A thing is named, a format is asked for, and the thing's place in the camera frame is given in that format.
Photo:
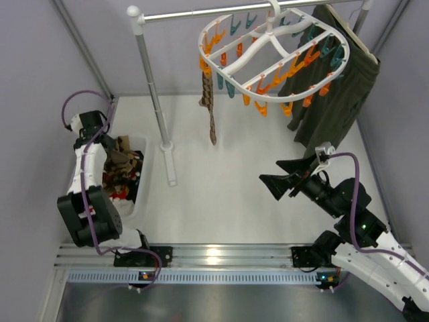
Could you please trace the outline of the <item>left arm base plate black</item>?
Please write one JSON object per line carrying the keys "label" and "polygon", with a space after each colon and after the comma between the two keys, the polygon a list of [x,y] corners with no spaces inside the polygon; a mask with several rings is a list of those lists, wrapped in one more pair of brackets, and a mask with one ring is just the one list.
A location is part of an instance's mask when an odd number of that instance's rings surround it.
{"label": "left arm base plate black", "polygon": [[152,254],[143,252],[126,252],[121,253],[116,251],[113,265],[118,268],[158,268],[168,267],[173,258],[173,247],[171,246],[151,246],[149,250],[158,255],[161,264]]}

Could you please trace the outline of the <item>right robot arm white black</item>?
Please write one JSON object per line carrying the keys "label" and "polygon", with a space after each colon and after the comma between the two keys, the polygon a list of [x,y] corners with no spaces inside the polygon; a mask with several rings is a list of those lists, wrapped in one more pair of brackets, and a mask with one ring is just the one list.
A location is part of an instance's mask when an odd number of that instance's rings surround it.
{"label": "right robot arm white black", "polygon": [[[352,158],[355,175],[333,187],[324,167],[345,156]],[[428,269],[368,210],[371,197],[360,183],[356,155],[317,152],[309,158],[278,160],[276,164],[284,175],[259,176],[275,200],[302,193],[337,220],[333,231],[324,231],[310,246],[315,267],[346,270],[382,294],[406,321],[427,321]]]}

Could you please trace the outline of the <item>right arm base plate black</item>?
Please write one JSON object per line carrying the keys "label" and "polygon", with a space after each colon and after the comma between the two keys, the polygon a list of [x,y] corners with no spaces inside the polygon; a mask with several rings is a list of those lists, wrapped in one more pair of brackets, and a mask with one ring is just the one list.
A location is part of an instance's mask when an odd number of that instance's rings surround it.
{"label": "right arm base plate black", "polygon": [[294,268],[334,268],[332,257],[337,252],[316,246],[292,247],[292,263]]}

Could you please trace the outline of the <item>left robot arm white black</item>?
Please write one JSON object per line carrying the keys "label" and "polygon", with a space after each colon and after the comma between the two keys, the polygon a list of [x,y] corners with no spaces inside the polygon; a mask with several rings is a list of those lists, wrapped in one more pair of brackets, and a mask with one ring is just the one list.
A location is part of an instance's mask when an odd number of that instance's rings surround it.
{"label": "left robot arm white black", "polygon": [[100,255],[144,256],[149,253],[145,235],[124,226],[103,188],[104,165],[115,143],[107,127],[107,118],[97,110],[73,117],[68,129],[78,134],[73,145],[76,166],[66,194],[57,199],[57,208],[76,246],[94,248]]}

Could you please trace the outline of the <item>tan striped sock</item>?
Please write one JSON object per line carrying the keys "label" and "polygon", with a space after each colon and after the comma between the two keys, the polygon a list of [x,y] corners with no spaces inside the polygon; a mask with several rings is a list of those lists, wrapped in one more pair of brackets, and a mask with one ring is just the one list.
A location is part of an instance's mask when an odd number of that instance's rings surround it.
{"label": "tan striped sock", "polygon": [[120,172],[129,174],[133,170],[133,154],[120,151],[112,151],[111,156],[105,162],[105,170],[107,172]]}

